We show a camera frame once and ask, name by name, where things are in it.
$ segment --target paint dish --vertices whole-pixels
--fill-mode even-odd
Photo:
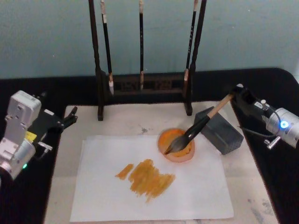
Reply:
[[[179,152],[169,153],[167,155],[164,154],[172,141],[184,133],[185,131],[182,129],[172,128],[167,129],[160,134],[158,139],[158,148],[166,159],[172,162],[185,162],[192,159],[195,153],[194,140],[192,140],[183,150]]]

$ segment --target yellow label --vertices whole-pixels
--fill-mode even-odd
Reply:
[[[33,134],[31,132],[26,132],[26,135],[25,135],[25,138],[29,141],[29,142],[33,142],[34,139],[36,139],[37,135],[36,134]]]

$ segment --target paint stain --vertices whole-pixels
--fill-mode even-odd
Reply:
[[[257,221],[259,224],[262,224],[263,223],[263,216],[261,215],[261,213],[254,209],[254,208],[251,208],[251,211],[253,213],[253,215],[256,217]]]
[[[144,134],[144,133],[148,132],[148,130],[147,130],[146,128],[144,128],[144,127],[142,128],[142,130],[141,130],[141,131],[142,131],[142,134]]]
[[[263,200],[263,206],[265,207],[265,210],[263,211],[266,215],[274,215],[273,208],[269,201]]]
[[[175,180],[175,175],[161,174],[153,164],[153,160],[150,159],[140,162],[128,177],[128,180],[132,183],[130,190],[136,193],[137,196],[145,195],[147,203],[152,198],[163,194]],[[128,174],[129,168],[127,167],[120,172],[121,177],[125,173]]]
[[[119,174],[115,175],[115,177],[120,178],[121,180],[124,180],[128,173],[133,169],[134,165],[132,163],[128,164]]]

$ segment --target sheet of paper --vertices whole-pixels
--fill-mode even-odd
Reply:
[[[226,178],[216,148],[201,134],[194,157],[184,163],[166,160],[157,149],[157,136],[92,136],[83,144],[71,222],[115,220],[180,220],[233,217]],[[159,197],[130,190],[118,174],[129,163],[136,167],[152,159],[160,173],[176,179]]]

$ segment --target cable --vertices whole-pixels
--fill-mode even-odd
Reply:
[[[277,114],[277,112],[275,110],[273,110],[273,113],[275,113],[275,115],[277,116],[278,118],[278,123],[280,124],[281,122],[281,119],[280,119],[280,116]],[[249,132],[249,133],[252,133],[252,134],[255,134],[255,135],[258,135],[258,136],[262,136],[262,137],[265,137],[265,138],[273,138],[273,137],[276,137],[280,131],[280,128],[278,126],[278,130],[275,134],[272,134],[272,135],[266,135],[266,134],[262,134],[262,133],[259,133],[259,132],[255,132],[255,131],[252,131],[250,129],[247,129],[245,127],[239,127],[241,128],[242,131],[246,131],[246,132]]]
[[[34,156],[34,158],[36,159],[36,161],[40,161],[47,154],[47,152],[48,151],[45,150],[41,156],[39,156],[39,157]]]

